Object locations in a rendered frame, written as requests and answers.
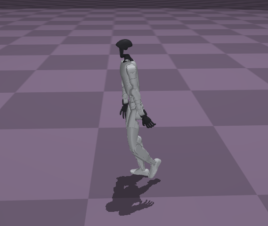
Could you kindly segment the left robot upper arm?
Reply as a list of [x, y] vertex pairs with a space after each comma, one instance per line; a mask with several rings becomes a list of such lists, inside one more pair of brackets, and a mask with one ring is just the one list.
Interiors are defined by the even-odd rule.
[[133, 96], [132, 94], [132, 90], [133, 89], [138, 89], [138, 80], [137, 80], [137, 70], [136, 70], [136, 67], [133, 65], [133, 64], [129, 64], [126, 66], [126, 72], [127, 72], [127, 75], [129, 77], [129, 80], [130, 80], [130, 84], [132, 86], [132, 88], [129, 90], [129, 94], [131, 96]]

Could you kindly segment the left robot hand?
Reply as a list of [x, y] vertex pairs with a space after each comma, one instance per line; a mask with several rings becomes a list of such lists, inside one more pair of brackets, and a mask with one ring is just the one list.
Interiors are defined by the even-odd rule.
[[156, 123], [154, 124], [154, 123], [151, 121], [151, 119], [147, 116], [147, 113], [146, 113], [146, 111], [145, 111], [144, 109], [143, 109], [143, 112], [144, 112], [145, 115], [140, 116], [140, 117], [142, 118], [142, 125], [143, 125], [143, 126], [146, 125], [147, 128], [152, 128], [152, 127], [154, 127], [154, 125], [156, 125]]

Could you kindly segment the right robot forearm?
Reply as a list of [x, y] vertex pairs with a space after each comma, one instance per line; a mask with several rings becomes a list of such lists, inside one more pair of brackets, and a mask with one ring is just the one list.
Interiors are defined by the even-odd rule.
[[124, 87], [122, 87], [122, 98], [123, 98], [123, 103], [124, 104], [128, 103], [128, 97], [129, 96], [126, 94]]

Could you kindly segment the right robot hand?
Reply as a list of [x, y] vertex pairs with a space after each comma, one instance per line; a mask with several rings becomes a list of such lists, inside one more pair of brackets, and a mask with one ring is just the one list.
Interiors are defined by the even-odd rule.
[[123, 113], [122, 113], [123, 119], [124, 119], [124, 113], [125, 113], [125, 117], [126, 117], [126, 112], [127, 112], [128, 104], [129, 104], [129, 103], [124, 104], [124, 103], [123, 103], [123, 99], [122, 99], [122, 105], [123, 105], [123, 106], [122, 106], [122, 109], [121, 109], [121, 111], [120, 111], [120, 115], [121, 115], [121, 113], [122, 113], [122, 111], [123, 111]]

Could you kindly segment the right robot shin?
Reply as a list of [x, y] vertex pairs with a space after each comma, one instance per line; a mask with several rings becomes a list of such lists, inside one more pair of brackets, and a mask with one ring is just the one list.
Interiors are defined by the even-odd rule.
[[[142, 143], [141, 143], [140, 145], [143, 147], [143, 144], [142, 144]], [[144, 161], [140, 160], [140, 159], [137, 158], [137, 157], [136, 157], [136, 159], [137, 159], [138, 165], [139, 165], [139, 167], [140, 167], [140, 170], [141, 170], [141, 171], [144, 171], [144, 170], [145, 170], [145, 169], [144, 169], [144, 168], [145, 168]]]

